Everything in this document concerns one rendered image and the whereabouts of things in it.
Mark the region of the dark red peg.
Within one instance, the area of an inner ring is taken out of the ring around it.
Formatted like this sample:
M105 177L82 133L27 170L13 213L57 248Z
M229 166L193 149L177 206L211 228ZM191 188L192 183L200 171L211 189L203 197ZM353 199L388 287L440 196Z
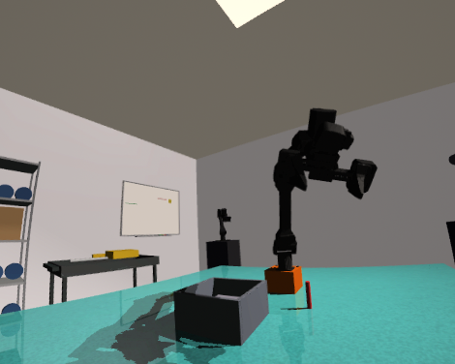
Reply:
M310 290L311 290L310 282L305 281L305 284L306 284L305 289L306 289L306 294L307 294L306 300L307 300L307 305L308 305L307 309L312 309L313 307L312 307L312 302L311 302L312 296L311 296L311 292L310 292Z

